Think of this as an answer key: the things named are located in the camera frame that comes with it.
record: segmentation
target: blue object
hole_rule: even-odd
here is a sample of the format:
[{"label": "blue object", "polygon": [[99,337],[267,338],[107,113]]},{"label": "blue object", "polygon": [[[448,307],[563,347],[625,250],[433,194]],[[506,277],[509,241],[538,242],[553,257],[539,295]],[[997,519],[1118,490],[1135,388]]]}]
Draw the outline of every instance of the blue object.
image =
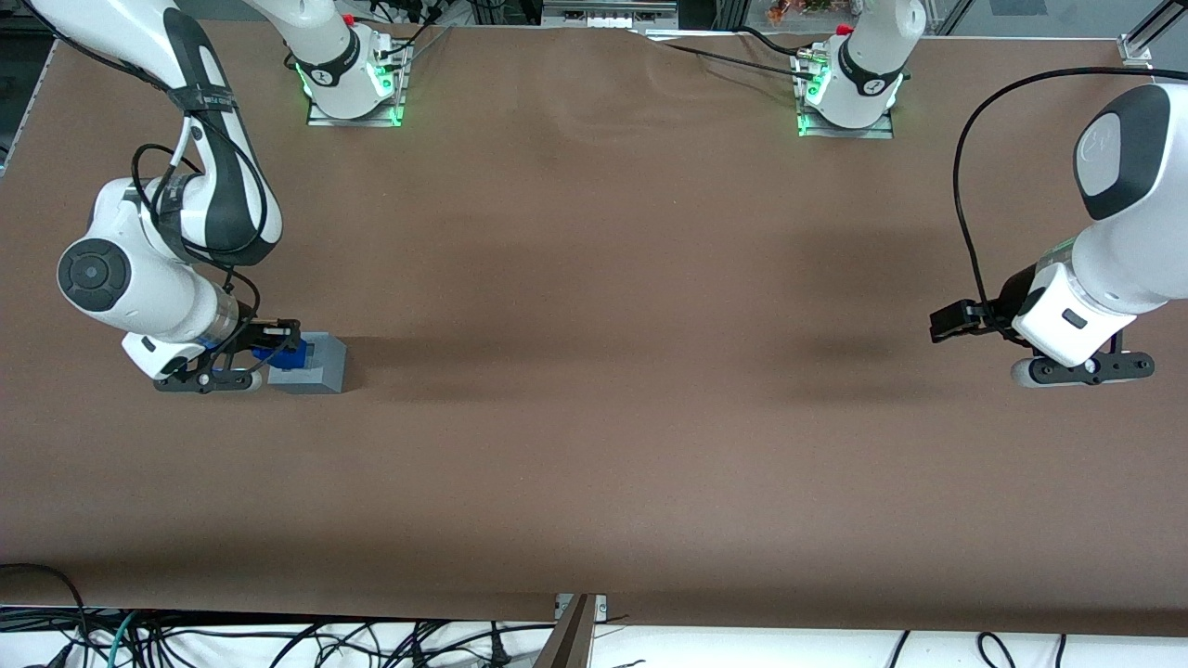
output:
[{"label": "blue object", "polygon": [[296,351],[270,351],[266,348],[252,348],[252,357],[264,361],[268,360],[268,366],[273,368],[304,368],[305,359],[309,355],[309,345],[305,339],[301,340]]}]

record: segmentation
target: white floor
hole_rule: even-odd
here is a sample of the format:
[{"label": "white floor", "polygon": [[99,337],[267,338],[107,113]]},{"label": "white floor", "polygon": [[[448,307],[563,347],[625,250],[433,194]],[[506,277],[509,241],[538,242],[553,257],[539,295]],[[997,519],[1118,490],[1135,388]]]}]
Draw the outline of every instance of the white floor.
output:
[{"label": "white floor", "polygon": [[[348,634],[355,625],[333,629]],[[263,628],[219,628],[220,631],[261,630]],[[302,626],[268,626],[268,630],[298,631]],[[380,644],[393,647],[411,630],[411,624],[377,626]],[[425,642],[425,649],[481,634],[486,622],[456,623]],[[697,629],[676,626],[600,626],[594,642],[592,668],[619,668],[643,660],[642,668],[885,668],[898,631],[816,631],[778,629]],[[548,631],[508,632],[504,645],[511,656],[538,650]],[[899,657],[898,668],[980,668],[984,666],[975,648],[975,634],[912,632]],[[1000,636],[1015,657],[1017,668],[1049,668],[1056,651],[1056,636],[1003,634]],[[369,636],[352,642],[372,647]],[[57,632],[0,635],[0,668],[42,666],[63,647]],[[183,636],[171,647],[196,668],[266,668],[284,639],[226,639]],[[486,656],[489,643],[472,645]],[[81,668],[75,651],[69,668]],[[309,668],[317,655],[317,644],[305,641],[278,664],[278,668]],[[1006,661],[993,651],[991,657],[1005,668]],[[345,651],[326,663],[326,668],[366,668],[367,656]],[[456,653],[441,656],[438,667],[470,668],[482,666],[474,656]],[[1067,668],[1182,668],[1188,666],[1188,639],[1072,636],[1064,651]]]}]

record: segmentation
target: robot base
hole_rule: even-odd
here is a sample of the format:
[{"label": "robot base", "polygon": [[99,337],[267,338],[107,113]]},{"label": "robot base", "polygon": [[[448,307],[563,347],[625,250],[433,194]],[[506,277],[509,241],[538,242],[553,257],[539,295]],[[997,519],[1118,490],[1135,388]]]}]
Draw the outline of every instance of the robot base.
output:
[{"label": "robot base", "polygon": [[412,67],[412,50],[410,45],[399,53],[392,56],[383,63],[384,67],[393,68],[391,78],[380,78],[381,84],[391,82],[394,93],[391,97],[381,101],[371,113],[354,119],[339,119],[328,115],[312,99],[309,102],[309,113],[305,116],[305,125],[315,127],[400,127],[404,124],[404,103],[409,93],[409,70]]},{"label": "robot base", "polygon": [[[820,76],[824,64],[826,44],[817,42],[810,49],[804,49],[798,56],[789,57],[792,71],[807,71]],[[870,127],[852,130],[839,127],[824,119],[815,107],[804,101],[808,92],[817,82],[797,78],[792,93],[796,95],[796,127],[801,137],[842,137],[847,139],[891,139],[895,137],[891,126],[891,112],[884,112],[879,120]]]}]

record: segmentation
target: metal bracket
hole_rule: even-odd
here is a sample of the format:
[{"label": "metal bracket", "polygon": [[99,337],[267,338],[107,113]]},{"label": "metal bracket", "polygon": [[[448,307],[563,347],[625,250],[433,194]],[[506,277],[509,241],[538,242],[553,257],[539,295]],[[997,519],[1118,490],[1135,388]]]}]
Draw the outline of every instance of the metal bracket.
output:
[{"label": "metal bracket", "polygon": [[814,87],[820,86],[821,81],[829,76],[828,69],[826,68],[826,59],[824,42],[816,42],[809,49],[802,49],[796,56],[789,57],[792,71],[809,73],[815,77],[811,81],[797,78],[792,83],[792,94],[796,97],[797,133],[801,137],[892,139],[895,137],[895,128],[891,125],[890,109],[883,112],[883,115],[879,116],[879,120],[874,121],[874,125],[859,130],[852,130],[848,127],[838,127],[836,125],[829,122],[823,115],[821,115],[821,112],[805,101],[805,97],[816,93]]},{"label": "metal bracket", "polygon": [[1118,36],[1118,55],[1121,57],[1123,67],[1151,69],[1151,50],[1143,49],[1137,53],[1133,52],[1129,34]]},{"label": "metal bracket", "polygon": [[601,594],[558,594],[556,611],[561,619],[549,634],[544,649],[532,668],[588,668],[594,622],[606,617],[606,597]]},{"label": "metal bracket", "polygon": [[1188,12],[1188,0],[1163,0],[1135,30],[1118,37],[1118,55],[1127,68],[1151,67],[1151,44]]},{"label": "metal bracket", "polygon": [[[575,594],[557,594],[556,603],[552,604],[552,618],[561,619],[561,616],[565,613],[569,609],[569,604],[574,600]],[[606,622],[606,594],[596,594],[594,597],[594,620]]]},{"label": "metal bracket", "polygon": [[[385,50],[391,49],[391,42],[383,45]],[[354,119],[339,119],[323,112],[307,89],[305,96],[309,101],[309,113],[305,124],[316,127],[400,127],[404,124],[404,103],[409,93],[409,73],[412,67],[413,46],[402,49],[399,53],[388,56],[380,61],[378,67],[385,73],[377,73],[377,86],[391,87],[392,95],[380,101],[369,113]]]}]

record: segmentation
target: black joint cap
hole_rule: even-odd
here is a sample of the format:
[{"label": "black joint cap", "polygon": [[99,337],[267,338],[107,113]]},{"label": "black joint cap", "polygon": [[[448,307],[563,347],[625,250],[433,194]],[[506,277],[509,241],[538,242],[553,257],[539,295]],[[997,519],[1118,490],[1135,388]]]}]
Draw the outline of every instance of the black joint cap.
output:
[{"label": "black joint cap", "polygon": [[90,313],[102,313],[128,288],[128,256],[107,239],[83,239],[58,261],[58,286],[68,300]]}]

